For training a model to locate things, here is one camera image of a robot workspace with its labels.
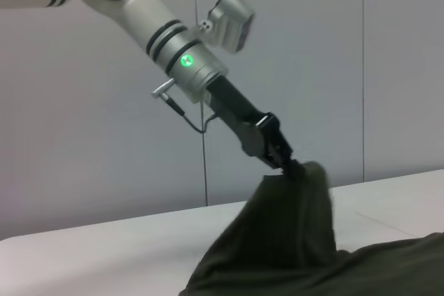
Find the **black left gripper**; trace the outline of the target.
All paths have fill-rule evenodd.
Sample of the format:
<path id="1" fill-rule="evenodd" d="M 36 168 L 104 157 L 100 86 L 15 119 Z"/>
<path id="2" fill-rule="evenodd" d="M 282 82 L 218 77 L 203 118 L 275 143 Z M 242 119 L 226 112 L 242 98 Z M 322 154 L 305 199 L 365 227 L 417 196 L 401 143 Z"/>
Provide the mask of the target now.
<path id="1" fill-rule="evenodd" d="M 210 108 L 234 132 L 248 156 L 272 169 L 282 169 L 290 178 L 305 174 L 304 166 L 292 156 L 293 149 L 280 131 L 276 115 L 258 110 L 225 76 L 214 79 L 206 92 Z"/>

